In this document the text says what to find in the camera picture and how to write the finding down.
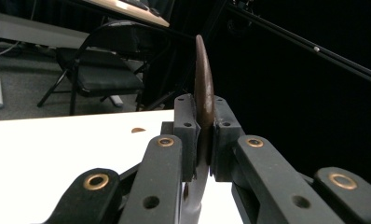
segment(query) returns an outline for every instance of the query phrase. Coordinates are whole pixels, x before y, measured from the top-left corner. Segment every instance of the chair seat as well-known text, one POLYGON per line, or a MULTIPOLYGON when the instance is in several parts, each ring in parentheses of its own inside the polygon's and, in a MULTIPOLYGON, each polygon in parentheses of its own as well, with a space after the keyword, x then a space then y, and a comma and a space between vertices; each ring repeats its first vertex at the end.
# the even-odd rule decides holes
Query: chair seat
MULTIPOLYGON (((70 62, 77 52, 77 49, 57 48, 57 61, 63 69, 70 62)), ((80 64, 88 64, 101 67, 124 67, 128 66, 116 54, 107 51, 86 50, 80 58, 80 64)))
POLYGON ((79 93, 83 96, 134 94, 144 88, 142 80, 128 68, 80 66, 79 93))

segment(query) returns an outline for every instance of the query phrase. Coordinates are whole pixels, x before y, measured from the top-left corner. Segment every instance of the white table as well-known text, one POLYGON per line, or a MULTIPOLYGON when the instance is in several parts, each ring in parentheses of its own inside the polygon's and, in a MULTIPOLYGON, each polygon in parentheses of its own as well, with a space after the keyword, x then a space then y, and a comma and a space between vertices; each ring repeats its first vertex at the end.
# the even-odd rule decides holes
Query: white table
POLYGON ((118 0, 82 0, 97 7, 124 14, 142 21, 151 22, 157 25, 169 27, 169 23, 163 18, 153 15, 149 10, 143 10, 118 0))
MULTIPOLYGON (((0 121, 0 223, 42 223, 70 184, 101 167, 119 174, 143 158, 173 111, 0 121), (145 132, 131 133, 133 128, 145 132)), ((230 184, 211 177, 199 223, 241 223, 230 184)))

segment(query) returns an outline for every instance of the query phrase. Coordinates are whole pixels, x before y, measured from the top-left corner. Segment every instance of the chair leg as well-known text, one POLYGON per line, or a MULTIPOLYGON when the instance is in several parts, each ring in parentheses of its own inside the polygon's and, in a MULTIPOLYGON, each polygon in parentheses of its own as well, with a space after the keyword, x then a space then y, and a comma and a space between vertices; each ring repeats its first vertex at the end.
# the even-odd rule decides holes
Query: chair leg
POLYGON ((68 71, 69 70, 66 69, 60 75, 60 77, 57 79, 57 81, 55 82, 55 84, 51 88, 49 88, 49 90, 46 92, 46 94, 43 96, 43 98, 37 104, 38 107, 41 107, 43 105, 43 103, 49 98, 49 96, 55 91, 55 89, 58 87, 58 85, 60 85, 60 83, 62 82, 63 78, 66 76, 66 74, 67 74, 68 71))
POLYGON ((73 116, 75 114, 75 109, 76 109, 76 74, 72 76, 72 95, 70 97, 70 111, 69 115, 73 116))
POLYGON ((140 105, 142 103, 142 96, 143 96, 142 93, 138 93, 136 96, 136 100, 137 100, 136 111, 139 111, 140 109, 140 105))

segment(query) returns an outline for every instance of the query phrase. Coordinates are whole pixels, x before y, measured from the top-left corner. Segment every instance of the chair backrest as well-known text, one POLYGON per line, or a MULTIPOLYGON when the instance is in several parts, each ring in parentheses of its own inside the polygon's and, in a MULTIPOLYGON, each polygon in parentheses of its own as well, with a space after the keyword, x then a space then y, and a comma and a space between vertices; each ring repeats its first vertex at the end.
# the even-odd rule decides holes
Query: chair backrest
POLYGON ((88 47, 110 49, 135 60, 151 60, 170 45, 169 36, 161 29, 135 21, 110 21, 94 30, 76 54, 88 47))

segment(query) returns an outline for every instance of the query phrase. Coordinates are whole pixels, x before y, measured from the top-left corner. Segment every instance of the black curtain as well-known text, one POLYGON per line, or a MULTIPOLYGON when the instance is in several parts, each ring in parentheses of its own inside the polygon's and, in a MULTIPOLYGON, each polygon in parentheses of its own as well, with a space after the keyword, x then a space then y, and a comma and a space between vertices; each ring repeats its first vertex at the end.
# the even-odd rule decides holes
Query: black curtain
MULTIPOLYGON (((258 2, 262 18, 371 69, 371 1, 258 2)), ((230 13, 208 54, 245 132, 305 175, 336 166, 371 183, 369 81, 230 13)))

